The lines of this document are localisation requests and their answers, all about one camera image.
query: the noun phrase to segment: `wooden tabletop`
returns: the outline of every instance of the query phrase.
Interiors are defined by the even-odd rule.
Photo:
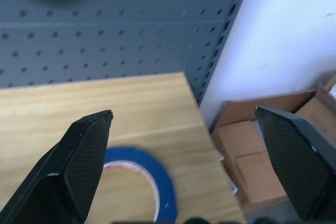
[[[73,121],[112,109],[108,146],[135,145],[173,179],[179,223],[244,222],[182,73],[0,91],[0,209]],[[86,223],[152,220],[150,184],[129,170],[104,171]]]

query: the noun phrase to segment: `pegboard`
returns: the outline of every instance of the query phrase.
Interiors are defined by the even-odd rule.
[[[200,102],[241,0],[0,0],[0,87],[185,71]]]

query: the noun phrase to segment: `blurry object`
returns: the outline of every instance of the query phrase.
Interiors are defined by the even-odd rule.
[[[254,116],[258,105],[296,112],[314,91],[279,95],[248,101],[228,101],[212,134],[214,145],[225,157],[225,171],[238,187],[236,197],[245,213],[254,212],[287,199],[271,168],[260,128]],[[258,161],[250,167],[250,159]]]
[[[273,169],[303,220],[336,220],[336,150],[305,119],[258,107]]]
[[[112,111],[74,122],[0,212],[0,223],[84,223],[101,176]]]

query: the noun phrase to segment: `cardboard box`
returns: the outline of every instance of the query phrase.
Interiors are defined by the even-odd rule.
[[[318,88],[318,92],[296,115],[305,118],[315,129],[336,147],[336,100],[330,94],[336,85],[336,75],[325,85]]]
[[[314,91],[249,101],[227,102],[212,134],[214,145],[225,157],[222,164],[238,187],[236,197],[245,213],[287,199],[271,166],[259,125],[256,106],[288,112],[298,111],[314,96]]]

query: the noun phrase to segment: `painter's tape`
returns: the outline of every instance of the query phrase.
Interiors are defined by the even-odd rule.
[[[154,222],[174,223],[177,218],[175,191],[164,167],[149,153],[136,147],[108,148],[104,169],[125,167],[143,174],[151,183],[156,208]]]

